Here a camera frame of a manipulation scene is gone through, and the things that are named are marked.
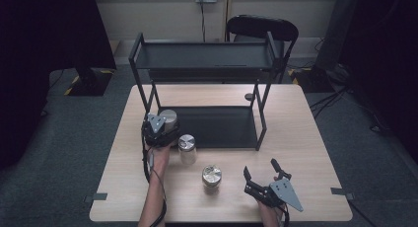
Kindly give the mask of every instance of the chair backrest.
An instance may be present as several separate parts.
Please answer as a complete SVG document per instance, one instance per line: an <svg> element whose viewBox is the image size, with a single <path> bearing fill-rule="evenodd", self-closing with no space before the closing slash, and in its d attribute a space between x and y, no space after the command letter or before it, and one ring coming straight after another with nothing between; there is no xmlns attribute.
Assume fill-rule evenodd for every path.
<svg viewBox="0 0 418 227"><path fill-rule="evenodd" d="M230 34L251 38L265 38L267 32L271 32L273 39L275 40L290 42L286 54L283 57L282 67L279 68L281 72L279 82L281 82L290 53L299 36L298 28L295 27L295 25L282 19L252 15L238 15L228 21L225 34L226 41L230 41Z"/></svg>

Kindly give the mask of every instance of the light wood table surface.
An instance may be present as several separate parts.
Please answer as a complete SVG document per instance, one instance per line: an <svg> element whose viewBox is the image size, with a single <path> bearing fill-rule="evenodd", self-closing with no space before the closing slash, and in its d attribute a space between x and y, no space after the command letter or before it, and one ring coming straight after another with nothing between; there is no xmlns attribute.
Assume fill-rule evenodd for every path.
<svg viewBox="0 0 418 227"><path fill-rule="evenodd" d="M149 93L151 86L144 86ZM252 85L158 85L162 106L246 106L246 93ZM292 174L291 183L304 208L289 206L291 221L349 221L352 212L344 195L331 193L341 188L324 147L309 105L297 85L272 85L265 106L267 132L260 150L204 148L196 141L197 161L182 165L172 149L166 172L166 222L260 222L254 198L244 193L244 166L252 180L262 186L276 175L270 160ZM134 86L108 156L97 193L106 200L95 200L90 212L93 221L138 221L148 183L142 167L141 125L144 108ZM257 131L259 113L254 105ZM201 172L207 165L222 170L219 191L207 194Z"/></svg>

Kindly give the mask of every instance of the table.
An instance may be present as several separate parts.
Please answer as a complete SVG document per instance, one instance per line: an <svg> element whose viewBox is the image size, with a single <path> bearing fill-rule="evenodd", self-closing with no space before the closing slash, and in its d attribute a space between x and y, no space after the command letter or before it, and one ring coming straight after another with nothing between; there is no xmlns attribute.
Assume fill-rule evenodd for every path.
<svg viewBox="0 0 418 227"><path fill-rule="evenodd" d="M162 101L173 106L244 106L249 103L244 94L252 89L253 85L159 85L159 95ZM146 93L150 90L150 85L144 85ZM272 85L269 98L264 109L267 132L259 151L199 149L197 140L197 161L185 166L177 150L172 150L165 179L166 222L260 222L255 200L244 193L243 170L247 166L252 180L266 186L275 175L271 158L292 174L292 185L304 208L299 212L290 207L292 221L349 221L352 218L345 196L331 193L331 188L340 189L341 184L302 89L297 85ZM141 160L143 115L141 97L134 86L98 188L98 193L107 193L107 198L94 201L90 212L93 221L139 220L148 188ZM257 115L255 123L259 130L261 124ZM203 168L211 164L216 164L223 172L215 194L205 193L201 182Z"/></svg>

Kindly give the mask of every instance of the carpeted floor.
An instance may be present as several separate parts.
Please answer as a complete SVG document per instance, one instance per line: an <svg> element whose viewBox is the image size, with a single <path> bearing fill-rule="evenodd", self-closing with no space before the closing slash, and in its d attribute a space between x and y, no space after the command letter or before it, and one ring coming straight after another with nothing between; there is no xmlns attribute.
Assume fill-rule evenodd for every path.
<svg viewBox="0 0 418 227"><path fill-rule="evenodd" d="M59 75L60 71L51 74L51 84ZM64 71L49 91L47 115L25 156L18 165L0 171L0 226L136 226L94 223L89 218L90 204L84 202L99 186L135 84L132 72L128 65L119 65L102 97L64 96L75 76L74 70ZM291 83L288 76L284 83ZM349 92L316 119L341 185L354 193L352 203L376 226L416 226L416 165L405 163L395 137L370 130L374 123L370 113ZM329 95L306 97L312 105ZM349 222L292 222L291 226L372 226L355 209L353 215Z"/></svg>

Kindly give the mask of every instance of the cylindrical container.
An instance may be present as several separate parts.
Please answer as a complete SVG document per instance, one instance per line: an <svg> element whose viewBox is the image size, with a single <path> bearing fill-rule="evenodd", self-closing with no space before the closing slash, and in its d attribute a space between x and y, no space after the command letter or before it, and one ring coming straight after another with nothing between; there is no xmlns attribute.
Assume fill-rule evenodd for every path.
<svg viewBox="0 0 418 227"><path fill-rule="evenodd" d="M184 165L192 165L196 162L196 142L192 135L185 134L178 140L178 152Z"/></svg>
<svg viewBox="0 0 418 227"><path fill-rule="evenodd" d="M160 116L164 117L166 119L165 125L164 125L164 131L168 131L172 129L177 122L177 113L172 110L165 110L160 113ZM172 146L177 145L177 139L174 140L172 143Z"/></svg>
<svg viewBox="0 0 418 227"><path fill-rule="evenodd" d="M215 165L206 166L202 171L202 181L206 190L217 189L222 181L222 172Z"/></svg>

